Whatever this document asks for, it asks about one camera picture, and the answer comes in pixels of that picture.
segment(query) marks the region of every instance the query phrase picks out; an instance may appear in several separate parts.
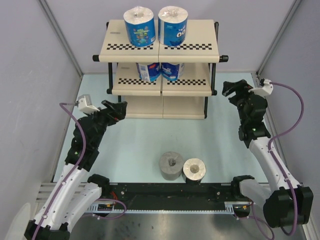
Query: beige shelf panel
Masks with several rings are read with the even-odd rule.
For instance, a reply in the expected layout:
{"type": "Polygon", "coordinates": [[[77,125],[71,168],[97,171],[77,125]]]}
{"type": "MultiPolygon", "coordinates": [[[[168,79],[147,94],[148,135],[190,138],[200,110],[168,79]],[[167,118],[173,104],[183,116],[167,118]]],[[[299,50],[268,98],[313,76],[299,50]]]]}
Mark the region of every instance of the beige shelf panel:
{"type": "Polygon", "coordinates": [[[122,96],[160,96],[161,75],[156,81],[143,81],[139,78],[135,63],[119,63],[112,94],[122,96]]]}
{"type": "Polygon", "coordinates": [[[164,119],[204,119],[204,97],[165,96],[163,102],[164,119]]]}
{"type": "Polygon", "coordinates": [[[155,20],[156,40],[152,45],[136,47],[130,44],[124,20],[110,20],[99,55],[106,63],[155,63],[158,62],[158,21],[155,20]]]}
{"type": "Polygon", "coordinates": [[[162,78],[163,96],[209,97],[212,95],[207,63],[186,63],[184,73],[176,81],[162,78]]]}
{"type": "Polygon", "coordinates": [[[127,101],[126,118],[162,119],[164,112],[163,96],[125,96],[127,101]]]}
{"type": "Polygon", "coordinates": [[[159,46],[160,63],[218,63],[220,59],[213,20],[188,20],[182,45],[159,46]]]}

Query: black and white checkered strip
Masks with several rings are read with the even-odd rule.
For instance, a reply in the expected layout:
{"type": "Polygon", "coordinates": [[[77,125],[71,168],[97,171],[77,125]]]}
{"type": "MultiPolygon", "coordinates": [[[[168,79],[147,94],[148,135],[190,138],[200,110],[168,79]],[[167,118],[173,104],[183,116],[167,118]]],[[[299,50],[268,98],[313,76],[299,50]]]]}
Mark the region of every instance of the black and white checkered strip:
{"type": "Polygon", "coordinates": [[[133,46],[129,43],[127,44],[111,44],[111,43],[108,43],[108,46],[106,47],[107,50],[152,50],[154,49],[154,44],[152,43],[151,45],[149,46],[145,46],[145,47],[137,47],[137,46],[133,46]]]}
{"type": "Polygon", "coordinates": [[[179,46],[165,46],[164,49],[172,50],[212,50],[211,43],[200,43],[200,44],[181,44],[179,46]]]}
{"type": "Polygon", "coordinates": [[[178,79],[176,81],[168,81],[167,85],[204,86],[207,85],[207,82],[205,79],[178,79]]]}
{"type": "Polygon", "coordinates": [[[148,82],[142,81],[139,78],[119,78],[119,84],[128,84],[128,85],[156,85],[156,81],[148,82]]]}

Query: blue packaging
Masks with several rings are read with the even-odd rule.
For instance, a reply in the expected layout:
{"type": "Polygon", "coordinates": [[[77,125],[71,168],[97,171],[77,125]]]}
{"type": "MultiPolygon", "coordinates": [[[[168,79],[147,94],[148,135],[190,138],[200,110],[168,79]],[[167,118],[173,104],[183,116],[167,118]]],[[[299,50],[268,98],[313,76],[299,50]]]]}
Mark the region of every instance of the blue packaging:
{"type": "Polygon", "coordinates": [[[156,40],[154,18],[140,24],[131,24],[125,21],[125,27],[129,42],[136,47],[149,46],[156,40]]]}
{"type": "Polygon", "coordinates": [[[158,14],[158,39],[167,46],[178,46],[186,39],[188,12],[181,7],[166,6],[158,14]]]}
{"type": "Polygon", "coordinates": [[[153,82],[160,76],[160,63],[136,63],[139,77],[143,81],[153,82]]]}
{"type": "Polygon", "coordinates": [[[178,80],[184,73],[185,64],[184,63],[161,63],[161,74],[164,78],[169,81],[178,80]]]}

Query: bottom shelf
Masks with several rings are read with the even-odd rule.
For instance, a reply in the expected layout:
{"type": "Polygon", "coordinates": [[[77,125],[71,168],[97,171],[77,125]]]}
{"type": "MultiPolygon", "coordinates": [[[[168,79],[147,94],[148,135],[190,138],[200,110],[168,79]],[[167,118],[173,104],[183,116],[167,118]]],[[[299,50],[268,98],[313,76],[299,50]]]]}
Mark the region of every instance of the bottom shelf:
{"type": "Polygon", "coordinates": [[[204,119],[201,96],[125,96],[127,118],[204,119]]]}

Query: white wall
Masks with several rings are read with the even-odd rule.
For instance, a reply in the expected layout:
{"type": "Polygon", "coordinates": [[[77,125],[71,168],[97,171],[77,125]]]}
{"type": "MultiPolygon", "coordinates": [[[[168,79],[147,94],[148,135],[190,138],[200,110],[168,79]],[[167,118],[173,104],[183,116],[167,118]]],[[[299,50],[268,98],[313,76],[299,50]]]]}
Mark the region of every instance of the white wall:
{"type": "MultiPolygon", "coordinates": [[[[290,171],[314,193],[313,215],[320,229],[320,1],[302,1],[261,76],[295,88],[305,103],[301,124],[281,138],[290,171]]],[[[268,99],[278,132],[291,127],[300,102],[289,90],[275,87],[268,99]]]]}
{"type": "Polygon", "coordinates": [[[50,180],[81,81],[36,0],[0,2],[0,239],[50,180]]]}
{"type": "Polygon", "coordinates": [[[140,5],[158,17],[169,5],[185,8],[190,19],[220,23],[219,53],[229,62],[218,71],[256,71],[294,0],[47,0],[84,73],[106,73],[105,63],[92,61],[99,54],[106,22],[122,19],[126,10],[140,5]]]}

